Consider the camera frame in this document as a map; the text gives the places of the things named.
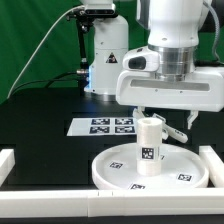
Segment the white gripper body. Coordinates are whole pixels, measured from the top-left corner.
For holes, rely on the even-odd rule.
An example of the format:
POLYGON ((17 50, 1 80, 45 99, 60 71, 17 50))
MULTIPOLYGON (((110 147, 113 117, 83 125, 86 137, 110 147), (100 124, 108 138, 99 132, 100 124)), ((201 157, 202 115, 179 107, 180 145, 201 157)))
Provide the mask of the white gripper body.
POLYGON ((118 78, 116 100, 121 105, 219 112, 224 107, 224 67, 197 67, 177 82, 124 70, 118 78))

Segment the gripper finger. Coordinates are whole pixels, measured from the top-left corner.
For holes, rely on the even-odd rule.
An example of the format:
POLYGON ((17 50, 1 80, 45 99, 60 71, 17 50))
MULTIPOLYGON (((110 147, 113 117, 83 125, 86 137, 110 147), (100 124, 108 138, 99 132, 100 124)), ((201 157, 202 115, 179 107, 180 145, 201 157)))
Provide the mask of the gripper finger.
POLYGON ((144 117, 145 117, 144 112, 145 112, 145 108, 144 108, 144 107, 140 107, 140 106, 138 106, 138 107, 134 110, 134 117, 135 117, 136 119, 144 118, 144 117))
POLYGON ((199 112, 198 111, 191 111, 188 118, 187 118, 187 128, 191 129, 193 122, 198 117, 199 112))

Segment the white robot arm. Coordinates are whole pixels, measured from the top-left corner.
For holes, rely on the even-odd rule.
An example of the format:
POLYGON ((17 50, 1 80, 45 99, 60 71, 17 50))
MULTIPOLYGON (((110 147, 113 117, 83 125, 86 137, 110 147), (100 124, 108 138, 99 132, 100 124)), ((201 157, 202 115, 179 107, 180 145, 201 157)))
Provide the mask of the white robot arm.
POLYGON ((195 61, 198 31, 213 0, 137 0, 137 21, 149 31, 148 44, 128 49, 128 23, 113 0, 81 0, 93 20, 94 61, 85 91, 121 105, 200 111, 224 108, 224 64, 195 61))

